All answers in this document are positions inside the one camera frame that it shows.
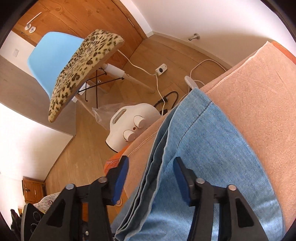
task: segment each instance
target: plastic bag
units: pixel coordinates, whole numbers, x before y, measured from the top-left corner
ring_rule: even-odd
[[[118,103],[118,104],[106,104],[99,108],[92,108],[96,122],[100,124],[104,129],[110,130],[110,120],[114,114],[122,107],[136,105],[136,103]]]

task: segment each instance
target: light switch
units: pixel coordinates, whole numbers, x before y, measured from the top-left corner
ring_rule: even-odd
[[[19,50],[18,49],[14,49],[12,56],[16,57],[18,55]]]

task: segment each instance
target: leopard print cushion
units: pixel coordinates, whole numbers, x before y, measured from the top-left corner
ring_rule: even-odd
[[[48,120],[54,122],[61,110],[87,80],[124,43],[121,36],[104,30],[88,35],[57,78],[50,100]]]

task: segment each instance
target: blue jeans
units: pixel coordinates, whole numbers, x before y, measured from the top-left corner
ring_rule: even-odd
[[[176,156],[212,185],[237,186],[268,239],[283,237],[281,208],[260,161],[222,111],[195,88],[161,125],[117,240],[187,240],[194,207],[182,200],[173,171]],[[218,239],[218,212],[215,205],[212,240]]]

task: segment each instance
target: dial knob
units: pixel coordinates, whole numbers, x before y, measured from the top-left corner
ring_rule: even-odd
[[[138,128],[143,128],[145,126],[145,119],[139,115],[136,115],[133,118],[133,122],[134,122],[135,126]]]
[[[134,141],[136,139],[136,134],[133,131],[131,131],[131,130],[125,130],[123,132],[123,137],[128,142],[131,142],[131,141]]]

